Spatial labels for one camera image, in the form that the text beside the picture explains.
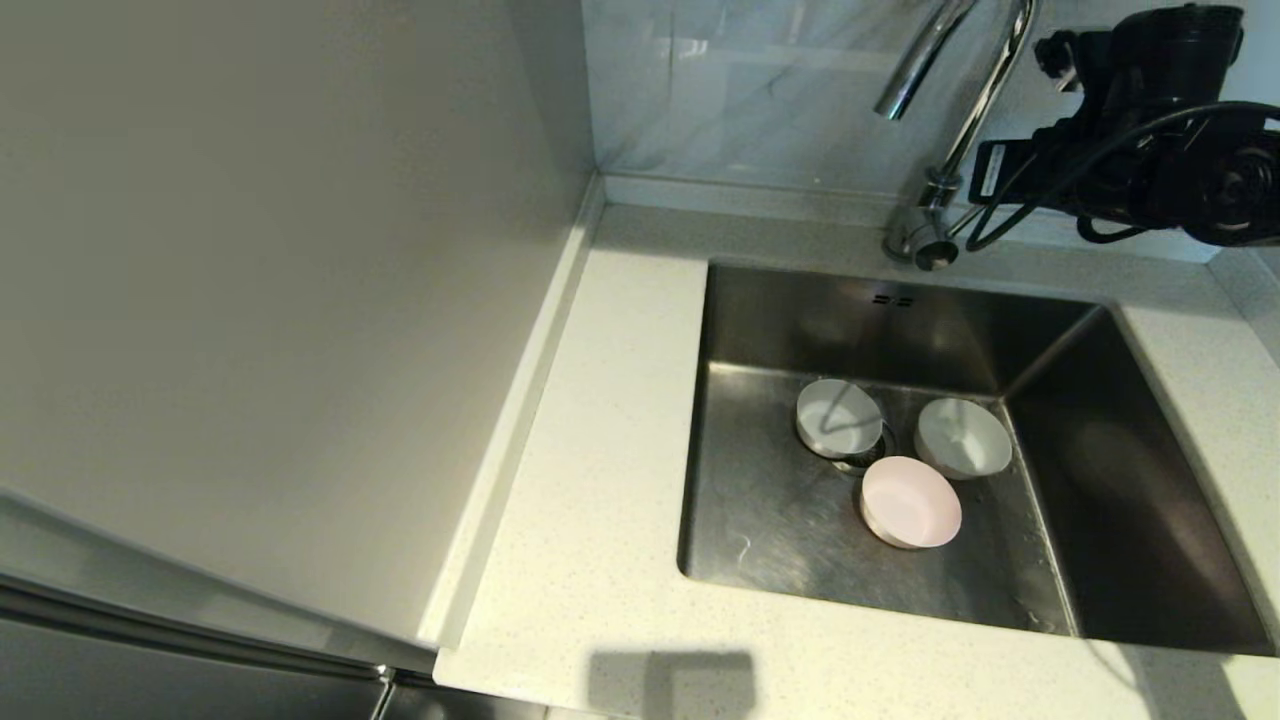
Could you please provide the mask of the pink plastic bowl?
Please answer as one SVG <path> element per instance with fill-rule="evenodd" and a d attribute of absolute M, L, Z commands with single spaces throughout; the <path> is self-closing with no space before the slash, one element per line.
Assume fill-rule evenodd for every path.
<path fill-rule="evenodd" d="M 861 478 L 858 510 L 881 541 L 901 550 L 933 550 L 963 527 L 955 488 L 932 466 L 904 456 L 874 461 Z"/>

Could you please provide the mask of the white plastic bowl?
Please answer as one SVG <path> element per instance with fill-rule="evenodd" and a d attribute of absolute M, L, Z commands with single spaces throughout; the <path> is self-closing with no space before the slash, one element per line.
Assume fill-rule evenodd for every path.
<path fill-rule="evenodd" d="M 918 457 L 950 480 L 992 477 L 1012 461 L 1012 439 L 1002 421 L 964 398 L 936 398 L 916 416 Z"/>

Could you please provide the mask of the tall grey cabinet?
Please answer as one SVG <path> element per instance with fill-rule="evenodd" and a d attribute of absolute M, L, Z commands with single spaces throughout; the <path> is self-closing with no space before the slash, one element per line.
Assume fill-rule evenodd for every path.
<path fill-rule="evenodd" d="M 600 201 L 581 0 L 0 0 L 0 582 L 430 667 Z"/>

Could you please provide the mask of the grey-blue plastic bowl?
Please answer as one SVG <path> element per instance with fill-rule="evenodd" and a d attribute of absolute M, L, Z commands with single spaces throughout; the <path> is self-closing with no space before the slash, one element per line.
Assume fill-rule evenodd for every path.
<path fill-rule="evenodd" d="M 813 380 L 800 389 L 794 425 L 806 448 L 836 461 L 865 457 L 884 437 L 877 401 L 860 386 L 835 378 Z"/>

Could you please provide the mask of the stainless steel sink basin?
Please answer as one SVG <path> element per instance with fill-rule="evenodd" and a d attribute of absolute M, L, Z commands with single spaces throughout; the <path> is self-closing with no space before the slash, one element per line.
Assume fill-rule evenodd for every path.
<path fill-rule="evenodd" d="M 915 457 L 964 398 L 1012 461 L 956 484 L 957 537 L 897 550 L 861 478 L 806 448 L 795 402 L 860 386 Z M 1021 632 L 1280 656 L 1199 473 L 1098 304 L 716 264 L 707 282 L 678 569 L 719 585 Z"/>

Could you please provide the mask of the chrome gooseneck faucet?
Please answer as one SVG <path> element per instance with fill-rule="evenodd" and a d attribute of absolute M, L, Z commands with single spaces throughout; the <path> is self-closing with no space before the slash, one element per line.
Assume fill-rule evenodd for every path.
<path fill-rule="evenodd" d="M 960 255 L 959 227 L 946 222 L 963 181 L 960 169 L 1020 59 L 1044 0 L 1009 1 L 1007 18 L 996 26 L 995 54 L 986 79 L 970 101 L 948 151 L 941 164 L 925 168 L 916 199 L 896 206 L 891 215 L 882 249 L 896 263 L 933 272 L 950 266 Z M 878 115 L 888 120 L 905 115 L 945 45 L 977 3 L 937 0 L 890 76 L 876 104 Z"/>

